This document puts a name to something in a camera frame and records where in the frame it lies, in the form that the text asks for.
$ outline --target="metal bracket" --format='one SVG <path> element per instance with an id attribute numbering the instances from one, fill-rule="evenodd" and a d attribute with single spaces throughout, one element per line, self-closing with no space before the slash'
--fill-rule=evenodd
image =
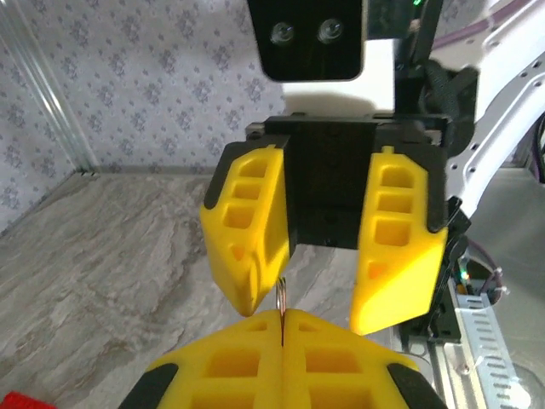
<path id="1" fill-rule="evenodd" d="M 456 295 L 486 407 L 518 408 L 522 389 L 488 297 Z"/>

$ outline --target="yellow gripper jaw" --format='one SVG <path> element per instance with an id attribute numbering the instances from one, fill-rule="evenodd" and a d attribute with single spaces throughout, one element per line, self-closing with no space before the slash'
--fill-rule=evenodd
<path id="1" fill-rule="evenodd" d="M 204 198 L 214 281 L 250 316 L 297 244 L 342 247 L 359 252 L 353 332 L 427 313 L 448 233 L 445 161 L 407 124 L 269 118 L 259 139 L 226 146 Z"/>
<path id="2" fill-rule="evenodd" d="M 166 354 L 120 409 L 445 409 L 415 363 L 288 309 Z"/>
<path id="3" fill-rule="evenodd" d="M 427 182 L 427 172 L 393 147 L 371 156 L 350 311 L 360 335 L 429 310 L 447 228 L 427 229 Z"/>
<path id="4" fill-rule="evenodd" d="M 290 259 L 284 151 L 271 144 L 245 152 L 240 143 L 226 151 L 231 160 L 216 171 L 200 217 L 214 281 L 250 316 Z"/>

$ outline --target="purple tube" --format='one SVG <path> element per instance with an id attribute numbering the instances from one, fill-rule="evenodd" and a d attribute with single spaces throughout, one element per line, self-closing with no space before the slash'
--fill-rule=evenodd
<path id="1" fill-rule="evenodd" d="M 491 18 L 495 22 L 504 21 L 505 19 L 522 9 L 530 1 L 531 0 L 513 0 L 511 3 L 497 10 L 491 16 Z M 488 25 L 488 20 L 481 20 L 472 24 L 471 26 L 462 28 L 457 32 L 452 32 L 451 34 L 447 34 L 446 36 L 436 38 L 433 42 L 433 49 L 440 49 L 449 44 L 456 43 L 458 41 L 465 40 L 468 37 L 474 36 L 475 34 L 479 34 L 480 32 L 486 30 L 488 28 Z"/>

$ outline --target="black cable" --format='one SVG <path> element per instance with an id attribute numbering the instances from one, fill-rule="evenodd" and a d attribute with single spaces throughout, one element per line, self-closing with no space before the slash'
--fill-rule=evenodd
<path id="1" fill-rule="evenodd" d="M 545 159 L 543 159 L 541 137 L 545 128 L 545 113 L 537 120 L 536 131 L 534 133 L 534 141 L 532 143 L 532 152 L 537 164 L 537 173 L 539 182 L 545 183 Z"/>

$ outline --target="metal frame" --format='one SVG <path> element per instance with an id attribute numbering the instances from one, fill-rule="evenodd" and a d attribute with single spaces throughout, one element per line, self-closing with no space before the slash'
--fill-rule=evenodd
<path id="1" fill-rule="evenodd" d="M 98 161 L 93 150 L 16 1 L 0 2 L 0 39 L 76 170 L 96 169 Z"/>
<path id="2" fill-rule="evenodd" d="M 522 389 L 488 297 L 457 295 L 487 407 L 520 407 Z"/>

